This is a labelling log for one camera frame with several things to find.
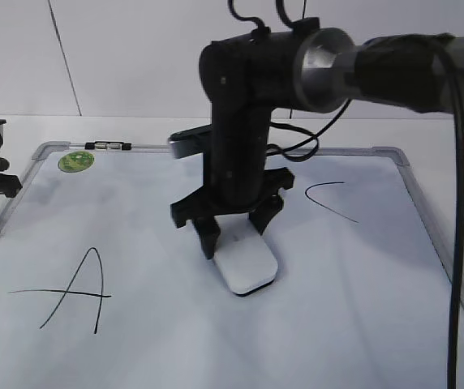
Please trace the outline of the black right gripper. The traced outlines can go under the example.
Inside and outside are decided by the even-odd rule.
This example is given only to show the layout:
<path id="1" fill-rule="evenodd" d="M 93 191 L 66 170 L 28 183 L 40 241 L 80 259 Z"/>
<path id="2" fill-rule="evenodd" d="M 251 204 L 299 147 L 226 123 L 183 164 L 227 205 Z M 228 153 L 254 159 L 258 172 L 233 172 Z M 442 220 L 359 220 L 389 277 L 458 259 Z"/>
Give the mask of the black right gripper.
<path id="1" fill-rule="evenodd" d="M 173 203 L 177 227 L 187 220 L 206 259 L 215 255 L 221 229 L 214 216 L 247 213 L 259 235 L 283 209 L 279 188 L 288 171 L 265 171 L 272 112 L 301 107 L 294 90 L 294 61 L 311 30 L 252 31 L 207 45 L 199 60 L 202 88 L 211 103 L 212 137 L 204 153 L 204 184 Z"/>

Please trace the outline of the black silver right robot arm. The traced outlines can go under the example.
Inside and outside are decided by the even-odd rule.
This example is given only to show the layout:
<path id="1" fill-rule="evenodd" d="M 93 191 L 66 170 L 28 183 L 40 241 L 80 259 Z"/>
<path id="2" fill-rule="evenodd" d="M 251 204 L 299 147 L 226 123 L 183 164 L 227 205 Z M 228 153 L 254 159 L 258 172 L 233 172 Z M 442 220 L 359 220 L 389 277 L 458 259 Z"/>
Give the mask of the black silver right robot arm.
<path id="1" fill-rule="evenodd" d="M 356 45 L 339 28 L 247 34 L 207 45 L 200 82 L 211 122 L 171 135 L 178 158 L 201 154 L 203 184 L 173 203 L 177 227 L 191 222 L 206 257 L 215 253 L 216 218 L 248 214 L 262 233 L 282 209 L 279 190 L 294 184 L 269 156 L 294 159 L 292 147 L 268 142 L 275 109 L 333 113 L 353 100 L 416 113 L 449 113 L 464 128 L 464 37 L 383 36 Z"/>

